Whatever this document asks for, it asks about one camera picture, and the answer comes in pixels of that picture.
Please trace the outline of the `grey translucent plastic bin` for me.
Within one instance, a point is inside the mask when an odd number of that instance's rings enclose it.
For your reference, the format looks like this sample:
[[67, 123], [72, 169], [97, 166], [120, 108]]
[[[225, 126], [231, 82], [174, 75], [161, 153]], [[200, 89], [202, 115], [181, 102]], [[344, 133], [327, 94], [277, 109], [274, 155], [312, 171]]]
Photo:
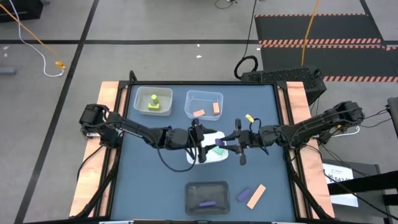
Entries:
[[[151, 111], [147, 106], [152, 103], [151, 95], [157, 95], [160, 110]], [[140, 114], [151, 116], [169, 116], [172, 110], [173, 91], [170, 88], [141, 86], [136, 91], [134, 109]]]

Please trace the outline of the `wooden side board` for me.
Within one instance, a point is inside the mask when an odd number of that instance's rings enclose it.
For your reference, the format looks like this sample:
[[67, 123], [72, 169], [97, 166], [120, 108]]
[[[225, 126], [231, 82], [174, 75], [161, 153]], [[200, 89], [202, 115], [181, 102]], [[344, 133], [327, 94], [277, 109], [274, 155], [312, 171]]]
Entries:
[[[307, 96], [302, 82], [287, 82], [286, 89], [279, 88], [279, 98], [284, 124], [298, 123], [311, 117]], [[323, 173], [321, 154], [316, 140], [311, 139], [299, 152], [300, 159], [293, 161], [300, 176], [317, 203], [331, 217], [335, 216]]]
[[[127, 89], [119, 82], [103, 82], [97, 103], [107, 106], [112, 111], [123, 114]], [[70, 216], [75, 216], [88, 204], [97, 188], [109, 174], [116, 157], [116, 149], [100, 148], [100, 138], [87, 140], [84, 159], [88, 161], [81, 168], [79, 179], [70, 209]]]

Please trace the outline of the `dark smoky plastic bin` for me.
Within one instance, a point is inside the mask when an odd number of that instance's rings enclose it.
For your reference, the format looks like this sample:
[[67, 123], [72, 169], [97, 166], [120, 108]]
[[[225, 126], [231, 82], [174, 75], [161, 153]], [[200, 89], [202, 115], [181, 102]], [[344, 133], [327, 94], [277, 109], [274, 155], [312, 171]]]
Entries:
[[[199, 203], [216, 201], [215, 206], [199, 207]], [[224, 215], [231, 209], [229, 185], [225, 181], [189, 182], [185, 186], [185, 213], [188, 216]]]

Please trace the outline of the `purple rectangular block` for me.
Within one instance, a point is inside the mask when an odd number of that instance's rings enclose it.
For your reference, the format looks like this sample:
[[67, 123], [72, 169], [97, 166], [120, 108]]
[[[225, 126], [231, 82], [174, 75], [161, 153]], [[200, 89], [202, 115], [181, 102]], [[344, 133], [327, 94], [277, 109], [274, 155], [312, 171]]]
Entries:
[[252, 190], [250, 188], [245, 188], [242, 192], [238, 193], [236, 200], [242, 202], [246, 197], [251, 194]]

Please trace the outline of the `long orange block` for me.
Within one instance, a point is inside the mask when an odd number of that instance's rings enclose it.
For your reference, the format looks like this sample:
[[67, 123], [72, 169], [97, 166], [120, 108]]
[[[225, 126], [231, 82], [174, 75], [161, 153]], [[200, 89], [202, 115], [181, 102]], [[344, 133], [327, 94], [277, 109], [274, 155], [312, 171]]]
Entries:
[[265, 191], [266, 187], [262, 184], [259, 184], [257, 189], [254, 191], [253, 195], [249, 199], [248, 203], [246, 204], [246, 206], [252, 210], [256, 206], [256, 204], [258, 203], [259, 199], [261, 198], [261, 196]]

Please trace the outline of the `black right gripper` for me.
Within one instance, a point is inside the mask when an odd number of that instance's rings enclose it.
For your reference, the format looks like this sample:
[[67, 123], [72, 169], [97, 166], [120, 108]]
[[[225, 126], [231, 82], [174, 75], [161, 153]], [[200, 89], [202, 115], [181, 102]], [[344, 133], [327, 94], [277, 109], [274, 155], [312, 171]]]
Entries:
[[242, 130], [241, 120], [235, 119], [235, 131], [230, 135], [221, 138], [222, 141], [233, 141], [235, 139], [238, 140], [237, 145], [224, 145], [223, 149], [227, 149], [234, 153], [240, 155], [239, 163], [241, 166], [246, 164], [246, 155], [244, 150], [246, 148], [254, 148], [257, 147], [264, 151], [264, 146], [262, 145], [262, 141], [260, 139], [259, 133], [252, 132], [251, 125], [249, 125], [248, 130]]

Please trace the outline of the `black perforated computer tower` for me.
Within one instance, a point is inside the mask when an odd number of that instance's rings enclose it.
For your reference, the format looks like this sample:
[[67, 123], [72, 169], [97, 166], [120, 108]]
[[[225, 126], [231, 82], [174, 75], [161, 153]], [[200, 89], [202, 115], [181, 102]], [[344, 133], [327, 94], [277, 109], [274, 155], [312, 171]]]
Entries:
[[278, 71], [246, 72], [240, 76], [242, 82], [302, 82], [307, 102], [314, 103], [325, 91], [323, 74], [317, 68], [300, 67]]

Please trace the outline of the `black diagonal frame strut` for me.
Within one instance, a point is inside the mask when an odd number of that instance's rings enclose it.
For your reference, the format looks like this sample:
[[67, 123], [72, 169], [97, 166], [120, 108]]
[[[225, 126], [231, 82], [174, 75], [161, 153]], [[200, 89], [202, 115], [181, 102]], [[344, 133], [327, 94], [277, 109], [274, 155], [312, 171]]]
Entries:
[[83, 207], [83, 209], [74, 215], [74, 218], [88, 218], [91, 213], [92, 217], [99, 217], [101, 215], [101, 210], [104, 208], [106, 210], [106, 205], [102, 202], [103, 197], [106, 195], [108, 186], [112, 186], [113, 182], [116, 180], [116, 175], [118, 173], [118, 165], [120, 158], [120, 150], [113, 149], [114, 157], [113, 164], [110, 170], [107, 172], [107, 176], [100, 180], [99, 187], [88, 201], [88, 203]]
[[307, 189], [307, 186], [303, 183], [298, 173], [295, 171], [292, 161], [290, 158], [290, 150], [288, 148], [284, 148], [283, 152], [284, 160], [287, 164], [287, 173], [289, 179], [298, 187], [303, 195], [303, 201], [305, 206], [305, 213], [307, 219], [314, 220], [312, 215], [312, 211], [314, 211], [320, 220], [333, 220], [334, 218], [324, 211], [324, 209], [320, 206], [320, 204], [315, 200], [313, 195]]

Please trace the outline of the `black cart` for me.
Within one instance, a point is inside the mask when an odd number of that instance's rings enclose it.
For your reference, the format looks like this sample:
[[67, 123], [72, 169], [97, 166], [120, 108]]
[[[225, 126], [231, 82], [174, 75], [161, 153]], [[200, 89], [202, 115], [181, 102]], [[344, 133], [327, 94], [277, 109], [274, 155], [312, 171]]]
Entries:
[[382, 173], [375, 164], [332, 159], [325, 159], [323, 163], [353, 171], [354, 179], [329, 184], [331, 195], [353, 194], [358, 199], [358, 207], [332, 204], [338, 220], [394, 224], [398, 218], [398, 171]]

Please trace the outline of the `white paper sheet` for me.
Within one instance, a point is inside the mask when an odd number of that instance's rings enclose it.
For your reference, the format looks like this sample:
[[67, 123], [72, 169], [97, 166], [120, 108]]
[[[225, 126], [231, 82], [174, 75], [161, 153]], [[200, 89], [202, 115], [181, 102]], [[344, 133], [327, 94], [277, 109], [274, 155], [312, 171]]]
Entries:
[[[323, 164], [323, 170], [326, 174], [327, 184], [354, 179], [353, 171], [347, 167]], [[358, 199], [353, 194], [331, 195], [331, 202], [337, 205], [358, 207]]]

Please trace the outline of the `black hazard-striped floor mat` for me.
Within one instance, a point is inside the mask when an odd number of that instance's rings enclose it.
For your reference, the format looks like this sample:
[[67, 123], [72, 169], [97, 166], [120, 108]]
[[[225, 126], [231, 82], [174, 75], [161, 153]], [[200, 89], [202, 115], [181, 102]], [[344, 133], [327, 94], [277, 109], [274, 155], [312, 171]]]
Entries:
[[260, 14], [254, 19], [262, 45], [382, 42], [381, 34], [366, 14]]
[[381, 45], [264, 45], [265, 70], [318, 68], [328, 82], [398, 83], [398, 49]]

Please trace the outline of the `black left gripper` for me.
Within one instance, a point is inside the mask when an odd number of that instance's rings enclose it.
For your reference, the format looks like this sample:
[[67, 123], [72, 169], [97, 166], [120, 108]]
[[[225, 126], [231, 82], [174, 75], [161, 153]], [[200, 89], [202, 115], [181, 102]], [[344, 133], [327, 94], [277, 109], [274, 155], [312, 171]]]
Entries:
[[198, 162], [199, 163], [204, 163], [206, 160], [206, 154], [203, 148], [205, 149], [213, 149], [217, 145], [215, 143], [210, 143], [210, 142], [205, 142], [201, 143], [204, 140], [204, 134], [212, 134], [216, 133], [217, 130], [210, 129], [210, 128], [204, 128], [204, 126], [200, 123], [198, 118], [195, 118], [192, 121], [191, 127], [188, 129], [188, 132], [190, 134], [190, 137], [192, 138], [190, 140], [190, 147], [195, 147], [195, 149], [198, 151]]

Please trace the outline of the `black case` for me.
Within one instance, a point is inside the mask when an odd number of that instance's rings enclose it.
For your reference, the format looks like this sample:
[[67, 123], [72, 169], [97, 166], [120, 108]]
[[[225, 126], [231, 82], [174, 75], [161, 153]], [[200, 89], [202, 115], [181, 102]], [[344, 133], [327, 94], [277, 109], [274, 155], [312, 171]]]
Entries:
[[[19, 19], [32, 20], [39, 19], [41, 17], [43, 3], [41, 0], [11, 0]], [[0, 7], [0, 23], [11, 22], [14, 19], [7, 14], [3, 8]]]

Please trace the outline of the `clear plastic bin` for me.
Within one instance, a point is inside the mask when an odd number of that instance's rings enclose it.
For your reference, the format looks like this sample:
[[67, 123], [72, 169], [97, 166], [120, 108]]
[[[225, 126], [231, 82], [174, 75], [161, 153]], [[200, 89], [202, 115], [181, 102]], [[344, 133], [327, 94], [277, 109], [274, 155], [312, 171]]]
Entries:
[[[220, 104], [221, 114], [213, 114], [213, 103]], [[189, 90], [186, 94], [184, 111], [188, 118], [194, 119], [193, 113], [198, 110], [205, 110], [205, 115], [197, 117], [207, 121], [217, 121], [223, 112], [223, 94], [213, 91]]]

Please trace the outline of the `black table frame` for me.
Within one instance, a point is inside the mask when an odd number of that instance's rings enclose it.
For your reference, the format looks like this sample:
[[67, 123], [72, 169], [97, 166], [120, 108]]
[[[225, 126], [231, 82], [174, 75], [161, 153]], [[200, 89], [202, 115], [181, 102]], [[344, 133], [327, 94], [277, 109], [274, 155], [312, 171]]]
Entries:
[[[242, 85], [226, 82], [195, 82], [174, 85], [172, 112], [169, 116], [146, 116], [133, 106], [127, 117], [149, 128], [187, 129], [191, 120], [184, 106], [189, 90], [213, 91], [223, 94], [223, 112], [217, 121], [204, 121], [207, 128], [231, 134], [235, 119], [242, 120], [243, 129], [249, 127], [246, 114], [257, 119], [259, 125], [275, 125], [280, 113], [271, 85]], [[185, 213], [185, 186], [189, 182], [225, 181], [229, 185], [231, 209], [224, 215], [206, 215], [209, 221], [292, 222], [295, 208], [283, 159], [283, 149], [277, 145], [268, 152], [245, 150], [246, 164], [230, 153], [221, 162], [191, 166], [183, 150], [158, 151], [142, 139], [130, 134], [124, 137], [114, 191], [112, 220], [154, 219], [189, 220]], [[259, 184], [266, 191], [251, 210], [246, 204]], [[236, 200], [245, 188], [252, 190], [242, 202]]]

